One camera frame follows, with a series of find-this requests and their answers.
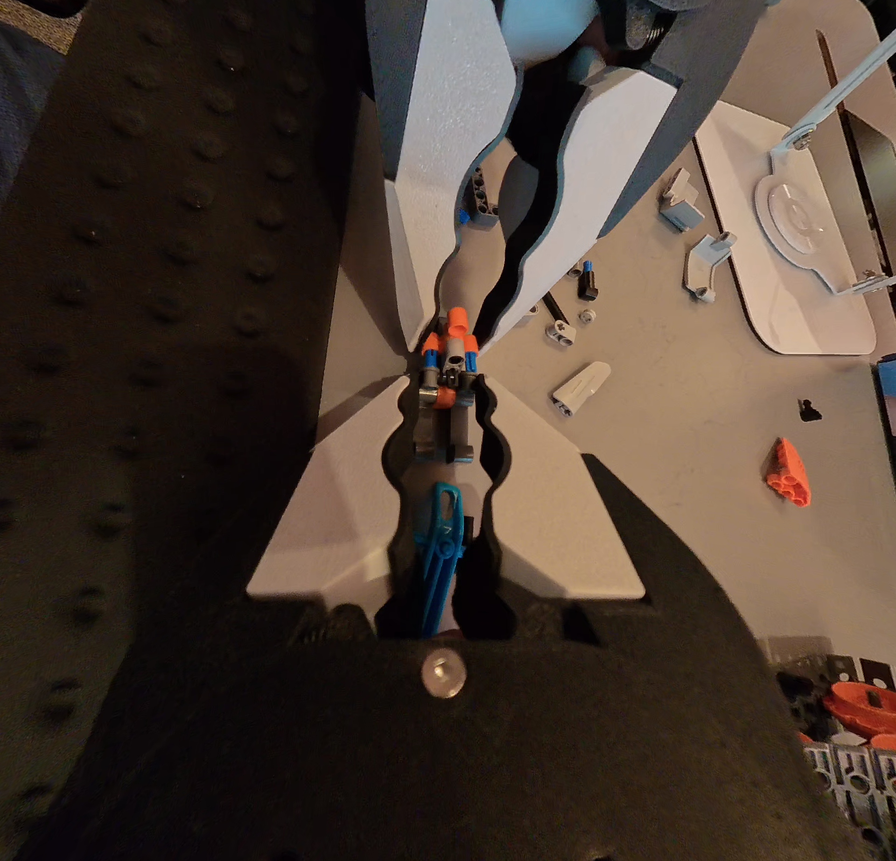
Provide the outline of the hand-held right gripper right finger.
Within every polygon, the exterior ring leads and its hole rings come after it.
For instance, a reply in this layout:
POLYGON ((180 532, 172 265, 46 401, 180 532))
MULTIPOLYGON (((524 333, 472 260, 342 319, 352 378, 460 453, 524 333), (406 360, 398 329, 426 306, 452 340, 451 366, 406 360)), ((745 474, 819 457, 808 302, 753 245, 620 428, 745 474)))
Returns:
POLYGON ((578 448, 495 379, 492 420, 510 468, 492 496, 504 579, 543 598, 644 596, 639 578, 578 448))

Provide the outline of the cyan plastic brick tool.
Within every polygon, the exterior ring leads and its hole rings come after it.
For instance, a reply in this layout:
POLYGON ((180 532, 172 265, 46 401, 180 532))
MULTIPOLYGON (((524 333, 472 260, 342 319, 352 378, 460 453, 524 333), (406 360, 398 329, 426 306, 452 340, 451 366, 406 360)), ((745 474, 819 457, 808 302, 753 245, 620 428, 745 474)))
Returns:
POLYGON ((427 530, 416 533, 420 636, 431 638, 442 621, 457 564, 465 551, 466 518, 460 490, 436 482, 430 494, 427 530))

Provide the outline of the orange wedge brick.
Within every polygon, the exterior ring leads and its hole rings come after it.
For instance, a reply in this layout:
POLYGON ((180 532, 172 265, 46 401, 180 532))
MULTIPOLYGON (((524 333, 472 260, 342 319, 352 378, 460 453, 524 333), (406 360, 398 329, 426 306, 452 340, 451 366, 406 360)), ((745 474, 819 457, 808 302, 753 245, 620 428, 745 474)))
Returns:
POLYGON ((764 480, 779 497, 798 508, 806 508, 812 502, 805 464, 797 448, 787 438, 778 437, 775 441, 764 480))

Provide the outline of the white book stand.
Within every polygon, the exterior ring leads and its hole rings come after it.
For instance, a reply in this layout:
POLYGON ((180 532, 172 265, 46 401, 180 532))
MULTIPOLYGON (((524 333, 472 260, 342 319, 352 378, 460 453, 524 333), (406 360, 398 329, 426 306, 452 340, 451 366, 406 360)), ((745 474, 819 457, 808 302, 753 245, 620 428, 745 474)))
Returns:
POLYGON ((696 150, 724 232, 748 324, 782 355, 869 357, 894 350, 894 274, 847 104, 870 95, 889 124, 883 67, 815 127, 806 146, 792 127, 879 43, 848 4, 785 2, 767 10, 696 150))

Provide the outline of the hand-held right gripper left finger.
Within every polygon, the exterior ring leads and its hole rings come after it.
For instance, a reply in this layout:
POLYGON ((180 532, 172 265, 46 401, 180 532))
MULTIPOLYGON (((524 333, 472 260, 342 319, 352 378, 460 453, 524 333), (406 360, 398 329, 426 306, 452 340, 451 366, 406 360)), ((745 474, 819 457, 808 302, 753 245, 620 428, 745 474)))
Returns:
POLYGON ((383 451, 404 420, 402 375, 315 447, 246 591, 256 599, 384 604, 399 493, 383 451))

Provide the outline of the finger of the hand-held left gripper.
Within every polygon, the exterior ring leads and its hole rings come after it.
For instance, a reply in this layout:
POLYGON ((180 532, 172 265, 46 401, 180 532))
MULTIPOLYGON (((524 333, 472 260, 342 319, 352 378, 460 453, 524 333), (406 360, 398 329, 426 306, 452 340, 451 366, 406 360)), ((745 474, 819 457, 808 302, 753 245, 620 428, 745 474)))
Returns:
POLYGON ((491 0, 427 0, 397 172, 385 179, 396 305, 408 351, 433 320, 458 248, 456 210, 505 134, 517 72, 491 0))
POLYGON ((645 71, 608 69, 584 87, 548 174, 556 178, 546 222, 517 252, 509 240, 509 281, 496 284, 476 324, 493 346, 596 242, 678 90, 645 71))

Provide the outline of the grey tracked toy robot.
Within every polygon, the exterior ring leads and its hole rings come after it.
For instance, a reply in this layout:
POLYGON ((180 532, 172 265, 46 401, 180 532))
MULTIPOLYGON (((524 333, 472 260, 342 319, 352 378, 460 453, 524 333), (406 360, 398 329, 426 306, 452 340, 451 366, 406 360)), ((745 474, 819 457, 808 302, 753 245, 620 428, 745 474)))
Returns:
POLYGON ((769 636, 763 652, 823 792, 873 859, 895 858, 894 666, 822 636, 769 636))

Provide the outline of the white curved blade panel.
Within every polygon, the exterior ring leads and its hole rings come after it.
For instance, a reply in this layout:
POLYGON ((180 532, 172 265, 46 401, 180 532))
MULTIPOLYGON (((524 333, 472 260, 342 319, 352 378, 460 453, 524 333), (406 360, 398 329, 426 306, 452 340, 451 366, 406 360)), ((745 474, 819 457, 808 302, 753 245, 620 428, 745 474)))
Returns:
POLYGON ((612 372, 606 362, 594 361, 582 367, 551 393, 551 401, 564 417, 574 416, 605 383, 612 372))

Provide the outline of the dark blue robot kit box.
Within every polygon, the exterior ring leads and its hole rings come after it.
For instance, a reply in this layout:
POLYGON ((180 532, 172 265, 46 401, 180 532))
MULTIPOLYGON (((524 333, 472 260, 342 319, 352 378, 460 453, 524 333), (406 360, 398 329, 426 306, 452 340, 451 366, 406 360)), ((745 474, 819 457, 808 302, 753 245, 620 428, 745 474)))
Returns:
POLYGON ((888 353, 873 367, 875 390, 887 444, 890 471, 895 480, 895 353, 888 353))

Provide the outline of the light grey curved panel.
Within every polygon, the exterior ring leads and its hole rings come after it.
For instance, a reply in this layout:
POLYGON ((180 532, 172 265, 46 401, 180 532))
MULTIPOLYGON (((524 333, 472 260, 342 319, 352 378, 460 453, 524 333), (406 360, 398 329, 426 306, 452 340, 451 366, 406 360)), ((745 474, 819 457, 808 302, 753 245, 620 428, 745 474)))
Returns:
POLYGON ((714 303, 714 276, 717 267, 731 257, 736 236, 723 232, 714 237, 707 234, 689 251, 683 270, 683 288, 701 303, 714 303))

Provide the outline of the light grey box panel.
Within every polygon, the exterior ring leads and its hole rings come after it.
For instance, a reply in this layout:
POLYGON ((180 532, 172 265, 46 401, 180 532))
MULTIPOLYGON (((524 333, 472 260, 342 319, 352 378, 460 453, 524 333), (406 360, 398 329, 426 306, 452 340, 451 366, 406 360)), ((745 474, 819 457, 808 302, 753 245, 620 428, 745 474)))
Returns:
POLYGON ((697 205, 699 192, 690 180, 691 173, 685 168, 679 168, 659 198, 659 214, 679 233, 699 227, 706 218, 697 205))

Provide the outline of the black perforated pad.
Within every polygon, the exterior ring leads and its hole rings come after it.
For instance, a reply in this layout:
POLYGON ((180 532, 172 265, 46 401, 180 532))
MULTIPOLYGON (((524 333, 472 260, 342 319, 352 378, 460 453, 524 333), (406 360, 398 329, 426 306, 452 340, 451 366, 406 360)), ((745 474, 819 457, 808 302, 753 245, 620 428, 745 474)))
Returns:
POLYGON ((2 217, 2 859, 186 710, 305 462, 357 95, 342 0, 91 0, 2 217))

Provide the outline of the grey orange brick claw assembly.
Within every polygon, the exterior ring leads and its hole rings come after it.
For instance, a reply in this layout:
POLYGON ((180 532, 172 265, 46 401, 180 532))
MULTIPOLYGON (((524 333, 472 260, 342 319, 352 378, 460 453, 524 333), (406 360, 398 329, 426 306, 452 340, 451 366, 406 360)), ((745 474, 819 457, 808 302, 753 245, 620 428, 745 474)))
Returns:
POLYGON ((461 373, 456 381, 445 385, 437 382, 435 370, 423 371, 412 437, 415 461, 448 465, 473 462, 469 423, 474 413, 476 380, 476 374, 461 373))

